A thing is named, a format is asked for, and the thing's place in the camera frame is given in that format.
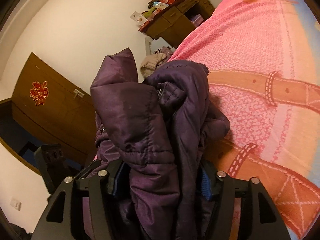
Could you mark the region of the dark purple puffer jacket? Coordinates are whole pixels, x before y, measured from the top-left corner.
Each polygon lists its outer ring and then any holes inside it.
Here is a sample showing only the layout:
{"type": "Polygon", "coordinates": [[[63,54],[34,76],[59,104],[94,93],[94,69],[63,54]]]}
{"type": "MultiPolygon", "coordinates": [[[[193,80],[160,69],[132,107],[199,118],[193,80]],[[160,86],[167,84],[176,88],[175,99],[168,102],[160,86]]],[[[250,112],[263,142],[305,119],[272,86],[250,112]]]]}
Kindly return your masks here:
{"type": "Polygon", "coordinates": [[[124,49],[104,58],[91,85],[100,168],[118,159],[131,168],[115,211],[143,238],[201,237],[208,209],[200,160],[206,142],[230,129],[210,101],[208,73],[204,64],[175,60],[139,82],[133,54],[124,49]]]}

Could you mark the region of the beige clothes pile on floor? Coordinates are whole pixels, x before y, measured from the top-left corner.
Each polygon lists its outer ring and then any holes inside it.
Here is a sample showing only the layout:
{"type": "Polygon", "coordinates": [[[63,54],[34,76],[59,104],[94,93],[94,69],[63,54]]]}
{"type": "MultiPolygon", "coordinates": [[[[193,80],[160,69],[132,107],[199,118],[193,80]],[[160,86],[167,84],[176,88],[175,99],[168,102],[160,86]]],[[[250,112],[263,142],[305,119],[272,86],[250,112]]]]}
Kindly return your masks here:
{"type": "Polygon", "coordinates": [[[161,65],[169,61],[173,51],[168,47],[162,47],[154,54],[148,55],[140,65],[140,73],[144,79],[153,74],[161,65]]]}

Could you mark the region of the brown wooden wardrobe door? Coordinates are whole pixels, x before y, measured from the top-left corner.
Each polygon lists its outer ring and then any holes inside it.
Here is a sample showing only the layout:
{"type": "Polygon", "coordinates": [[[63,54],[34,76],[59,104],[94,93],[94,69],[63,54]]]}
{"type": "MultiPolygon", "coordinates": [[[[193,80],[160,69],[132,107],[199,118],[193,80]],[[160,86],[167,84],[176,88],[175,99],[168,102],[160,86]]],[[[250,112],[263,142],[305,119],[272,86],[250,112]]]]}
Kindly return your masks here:
{"type": "Polygon", "coordinates": [[[89,94],[34,53],[12,97],[14,120],[44,144],[61,144],[66,158],[86,166],[95,156],[95,112],[89,94]]]}

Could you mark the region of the pink and blue patterned blanket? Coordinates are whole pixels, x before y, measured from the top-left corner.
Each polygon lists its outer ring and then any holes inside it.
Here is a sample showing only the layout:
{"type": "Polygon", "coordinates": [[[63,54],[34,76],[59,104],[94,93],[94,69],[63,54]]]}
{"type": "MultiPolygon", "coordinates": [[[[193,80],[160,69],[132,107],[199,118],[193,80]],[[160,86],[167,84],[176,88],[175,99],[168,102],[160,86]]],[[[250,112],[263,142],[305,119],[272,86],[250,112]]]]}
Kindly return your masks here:
{"type": "Polygon", "coordinates": [[[223,0],[170,61],[204,64],[211,103],[229,120],[201,157],[257,177],[289,239],[319,239],[319,30],[303,0],[223,0]]]}

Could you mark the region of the dark wooden desk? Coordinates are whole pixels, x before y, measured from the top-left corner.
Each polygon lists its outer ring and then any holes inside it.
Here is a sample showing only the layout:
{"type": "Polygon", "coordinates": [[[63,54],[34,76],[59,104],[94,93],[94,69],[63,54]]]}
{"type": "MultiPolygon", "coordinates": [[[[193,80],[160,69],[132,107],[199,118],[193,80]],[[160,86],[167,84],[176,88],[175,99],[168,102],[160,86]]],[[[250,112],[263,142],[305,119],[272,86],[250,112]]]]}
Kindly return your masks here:
{"type": "Polygon", "coordinates": [[[161,37],[177,48],[196,29],[191,19],[200,15],[206,21],[214,10],[209,0],[177,0],[140,27],[139,31],[153,39],[161,37]]]}

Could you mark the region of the white wall socket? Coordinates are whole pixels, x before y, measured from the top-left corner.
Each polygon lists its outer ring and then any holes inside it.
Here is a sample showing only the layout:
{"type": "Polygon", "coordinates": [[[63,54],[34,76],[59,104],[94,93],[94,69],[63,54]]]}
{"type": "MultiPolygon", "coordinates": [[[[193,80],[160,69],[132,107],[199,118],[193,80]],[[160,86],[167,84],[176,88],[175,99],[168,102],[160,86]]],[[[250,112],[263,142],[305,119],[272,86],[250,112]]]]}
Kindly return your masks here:
{"type": "Polygon", "coordinates": [[[12,198],[10,201],[10,205],[17,211],[20,211],[22,203],[19,200],[12,198]]]}

